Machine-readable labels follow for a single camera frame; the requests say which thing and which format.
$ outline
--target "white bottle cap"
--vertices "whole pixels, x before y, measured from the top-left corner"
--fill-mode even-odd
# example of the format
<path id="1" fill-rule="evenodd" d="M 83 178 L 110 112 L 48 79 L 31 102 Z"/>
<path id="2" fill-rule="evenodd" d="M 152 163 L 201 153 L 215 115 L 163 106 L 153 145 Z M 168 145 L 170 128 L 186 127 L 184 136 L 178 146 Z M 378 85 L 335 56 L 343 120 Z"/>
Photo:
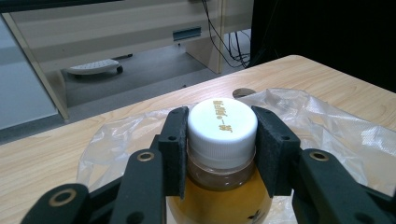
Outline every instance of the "white bottle cap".
<path id="1" fill-rule="evenodd" d="M 246 164 L 255 154 L 257 118 L 239 101 L 217 98 L 202 101 L 189 114 L 189 153 L 214 169 Z"/>

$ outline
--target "clear plastic sheet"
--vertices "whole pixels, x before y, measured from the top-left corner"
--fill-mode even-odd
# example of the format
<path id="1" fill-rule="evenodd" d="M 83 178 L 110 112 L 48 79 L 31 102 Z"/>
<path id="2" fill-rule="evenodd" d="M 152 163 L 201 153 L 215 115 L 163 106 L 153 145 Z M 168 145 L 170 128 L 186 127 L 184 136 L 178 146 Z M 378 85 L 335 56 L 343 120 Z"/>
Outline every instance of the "clear plastic sheet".
<path id="1" fill-rule="evenodd" d="M 305 91 L 268 89 L 239 100 L 272 110 L 301 139 L 302 149 L 319 148 L 331 152 L 356 181 L 393 195 L 396 132 L 356 118 Z M 123 175 L 129 155 L 149 147 L 172 109 L 104 125 L 80 158 L 77 182 L 94 190 Z M 275 197 L 264 223 L 297 223 L 290 197 Z"/>

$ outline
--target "white wall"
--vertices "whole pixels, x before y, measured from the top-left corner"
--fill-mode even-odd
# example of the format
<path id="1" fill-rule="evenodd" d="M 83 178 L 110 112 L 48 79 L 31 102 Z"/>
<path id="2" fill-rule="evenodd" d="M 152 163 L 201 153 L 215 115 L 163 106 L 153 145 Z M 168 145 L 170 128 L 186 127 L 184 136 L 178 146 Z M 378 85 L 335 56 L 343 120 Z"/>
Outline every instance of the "white wall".
<path id="1" fill-rule="evenodd" d="M 0 16 L 0 130 L 54 114 L 56 107 Z"/>

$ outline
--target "gray floor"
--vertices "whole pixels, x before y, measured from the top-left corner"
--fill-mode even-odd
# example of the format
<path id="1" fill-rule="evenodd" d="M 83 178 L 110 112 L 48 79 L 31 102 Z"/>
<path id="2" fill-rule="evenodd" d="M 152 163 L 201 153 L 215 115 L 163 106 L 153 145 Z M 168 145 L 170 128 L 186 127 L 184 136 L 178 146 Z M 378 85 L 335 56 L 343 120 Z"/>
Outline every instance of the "gray floor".
<path id="1" fill-rule="evenodd" d="M 249 53 L 249 35 L 249 30 L 238 32 L 243 53 Z M 224 40 L 228 45 L 227 35 Z M 231 49 L 233 55 L 237 55 L 236 44 L 232 40 Z M 231 65 L 240 64 L 228 53 L 224 56 Z M 0 130 L 0 145 L 243 69 L 243 66 L 231 67 L 223 60 L 222 73 L 215 74 L 186 53 L 182 44 L 116 60 L 124 69 L 120 75 L 110 71 L 75 78 L 64 72 L 70 119 L 64 120 L 60 115 L 54 115 Z"/>

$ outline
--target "wood grain surface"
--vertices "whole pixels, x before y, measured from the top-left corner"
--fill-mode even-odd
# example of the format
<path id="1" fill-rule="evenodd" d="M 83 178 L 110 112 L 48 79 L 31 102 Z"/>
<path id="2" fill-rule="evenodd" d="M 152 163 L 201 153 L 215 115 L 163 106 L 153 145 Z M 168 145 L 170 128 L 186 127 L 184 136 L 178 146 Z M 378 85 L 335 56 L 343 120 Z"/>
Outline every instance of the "wood grain surface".
<path id="1" fill-rule="evenodd" d="M 76 181 L 78 160 L 105 123 L 162 108 L 233 97 L 238 88 L 307 91 L 396 131 L 396 94 L 300 56 L 289 56 L 0 146 L 0 223 L 20 222 L 48 190 Z"/>

